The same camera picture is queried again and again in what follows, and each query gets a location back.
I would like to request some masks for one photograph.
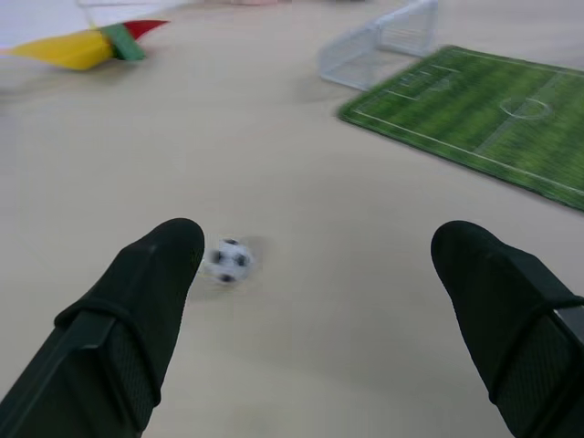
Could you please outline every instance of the mini soccer goal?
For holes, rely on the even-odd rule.
[[[340,36],[318,55],[320,77],[355,89],[381,78],[380,53],[423,57],[433,40],[438,0],[417,0]]]

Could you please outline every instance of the beige floor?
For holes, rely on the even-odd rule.
[[[262,269],[192,291],[147,437],[509,436],[433,272],[476,221],[584,287],[581,214],[342,124],[318,48],[391,7],[195,7],[138,67],[0,70],[0,392],[117,251],[187,216]],[[580,0],[445,0],[437,44],[584,68]]]

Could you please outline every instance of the black and white ball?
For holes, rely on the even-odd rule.
[[[205,258],[211,276],[223,285],[231,286],[249,276],[254,259],[245,245],[225,239]]]

